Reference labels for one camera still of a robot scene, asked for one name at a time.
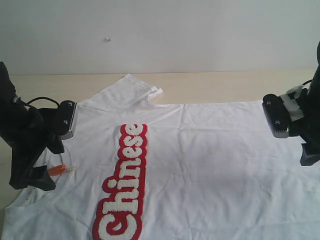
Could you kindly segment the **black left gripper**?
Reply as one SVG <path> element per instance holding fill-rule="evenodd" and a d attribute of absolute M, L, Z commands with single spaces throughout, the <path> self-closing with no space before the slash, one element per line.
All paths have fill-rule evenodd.
<path fill-rule="evenodd" d="M 56 108 L 36 108 L 21 99 L 0 100 L 0 137 L 11 147 L 11 177 L 15 190 L 35 187 L 43 191 L 56 188 L 48 167 L 34 164 L 47 147 L 53 154 L 65 152 L 63 142 L 52 133 Z"/>

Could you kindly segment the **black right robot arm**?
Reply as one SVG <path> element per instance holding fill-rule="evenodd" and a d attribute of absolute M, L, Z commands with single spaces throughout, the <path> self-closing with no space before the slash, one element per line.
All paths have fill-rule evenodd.
<path fill-rule="evenodd" d="M 296 99 L 303 117 L 289 125 L 291 137 L 300 136 L 302 144 L 301 166 L 312 166 L 320 161 L 320 67 L 317 66 L 313 78 L 304 82 L 300 96 Z"/>

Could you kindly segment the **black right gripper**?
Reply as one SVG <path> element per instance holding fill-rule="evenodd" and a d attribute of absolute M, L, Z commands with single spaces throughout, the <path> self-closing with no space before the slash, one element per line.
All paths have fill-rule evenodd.
<path fill-rule="evenodd" d="M 289 136 L 300 136 L 306 142 L 301 144 L 300 165 L 312 166 L 320 161 L 320 89 L 298 85 L 288 95 L 294 97 L 303 114 L 302 118 L 289 124 Z"/>

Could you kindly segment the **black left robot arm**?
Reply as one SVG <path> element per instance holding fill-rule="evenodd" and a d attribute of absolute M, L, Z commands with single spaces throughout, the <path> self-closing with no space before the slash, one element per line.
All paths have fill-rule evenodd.
<path fill-rule="evenodd" d="M 64 147 L 54 132 L 54 108 L 36 108 L 21 100 L 10 80 L 6 65 L 0 64 L 0 136 L 11 147 L 9 184 L 16 190 L 35 187 L 52 191 L 56 184 L 48 167 L 35 163 L 45 149 L 55 154 Z"/>

